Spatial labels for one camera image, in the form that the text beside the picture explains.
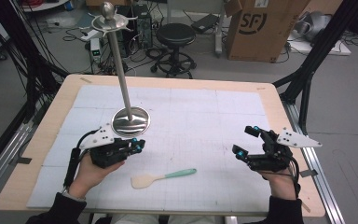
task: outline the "black sleeve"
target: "black sleeve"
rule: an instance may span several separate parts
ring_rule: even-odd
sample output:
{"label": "black sleeve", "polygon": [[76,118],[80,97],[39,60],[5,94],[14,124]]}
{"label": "black sleeve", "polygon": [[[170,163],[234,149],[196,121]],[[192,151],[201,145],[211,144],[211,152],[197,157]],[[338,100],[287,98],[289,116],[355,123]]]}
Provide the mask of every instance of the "black sleeve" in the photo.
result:
{"label": "black sleeve", "polygon": [[78,224],[78,217],[86,207],[80,203],[57,193],[54,204],[46,213],[30,217],[26,224]]}
{"label": "black sleeve", "polygon": [[301,204],[299,199],[290,201],[270,196],[267,218],[253,224],[304,224]]}

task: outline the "grid paper sheet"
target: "grid paper sheet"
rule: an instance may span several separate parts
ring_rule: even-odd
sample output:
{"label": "grid paper sheet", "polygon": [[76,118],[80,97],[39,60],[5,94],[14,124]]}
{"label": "grid paper sheet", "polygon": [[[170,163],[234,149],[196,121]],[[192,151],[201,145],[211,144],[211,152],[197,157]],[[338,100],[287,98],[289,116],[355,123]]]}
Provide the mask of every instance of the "grid paper sheet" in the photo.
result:
{"label": "grid paper sheet", "polygon": [[[145,109],[150,127],[138,139],[142,153],[109,175],[87,195],[89,209],[158,213],[267,212],[269,183],[238,161],[233,144],[249,154],[264,153],[262,140],[244,132],[246,125],[269,130],[260,96],[254,92],[128,87],[132,106]],[[80,137],[109,123],[124,107],[113,86],[81,88],[49,151],[27,203],[51,207],[62,190],[71,150]],[[131,176],[165,175],[196,168],[193,175],[155,181],[133,189]]]}

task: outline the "computer tower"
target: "computer tower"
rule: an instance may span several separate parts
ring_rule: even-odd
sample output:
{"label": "computer tower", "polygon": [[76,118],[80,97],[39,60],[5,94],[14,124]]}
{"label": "computer tower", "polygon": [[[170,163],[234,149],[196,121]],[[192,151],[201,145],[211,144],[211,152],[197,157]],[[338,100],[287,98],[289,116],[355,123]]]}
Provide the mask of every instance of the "computer tower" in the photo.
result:
{"label": "computer tower", "polygon": [[138,17],[136,20],[136,33],[138,46],[140,49],[153,47],[152,39],[152,18],[149,9],[145,4],[139,4],[132,7],[133,16]]}
{"label": "computer tower", "polygon": [[[130,6],[116,6],[117,14],[125,16],[127,18],[132,18],[132,10]],[[129,21],[127,28],[133,30],[135,27],[134,21]],[[135,32],[130,32],[127,30],[119,30],[116,32],[117,36],[117,44],[118,50],[120,51],[120,55],[123,58],[127,58],[130,56],[130,42],[136,36]]]}

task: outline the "teal spatula handle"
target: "teal spatula handle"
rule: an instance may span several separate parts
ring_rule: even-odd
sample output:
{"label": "teal spatula handle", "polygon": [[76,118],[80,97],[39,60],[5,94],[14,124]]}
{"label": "teal spatula handle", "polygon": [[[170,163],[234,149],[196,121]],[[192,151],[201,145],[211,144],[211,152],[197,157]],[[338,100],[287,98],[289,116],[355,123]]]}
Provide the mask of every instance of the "teal spatula handle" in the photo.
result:
{"label": "teal spatula handle", "polygon": [[165,175],[165,178],[177,177],[177,176],[182,176],[182,175],[192,175],[196,172],[197,172],[197,169],[181,170],[178,172],[167,174],[167,175]]}

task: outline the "black chair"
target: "black chair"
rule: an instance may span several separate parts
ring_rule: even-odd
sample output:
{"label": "black chair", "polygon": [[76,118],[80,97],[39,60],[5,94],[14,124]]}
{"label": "black chair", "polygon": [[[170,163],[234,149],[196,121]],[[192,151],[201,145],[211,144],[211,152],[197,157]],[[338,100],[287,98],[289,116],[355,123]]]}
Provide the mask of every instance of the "black chair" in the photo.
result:
{"label": "black chair", "polygon": [[166,73],[166,77],[170,75],[176,77],[176,75],[188,73],[188,77],[192,79],[190,69],[196,68],[197,64],[190,56],[179,52],[179,48],[193,43],[195,39],[196,33],[188,25],[169,23],[161,26],[157,30],[157,40],[168,49],[172,49],[172,52],[166,52],[159,56],[150,71],[155,73],[159,68]]}

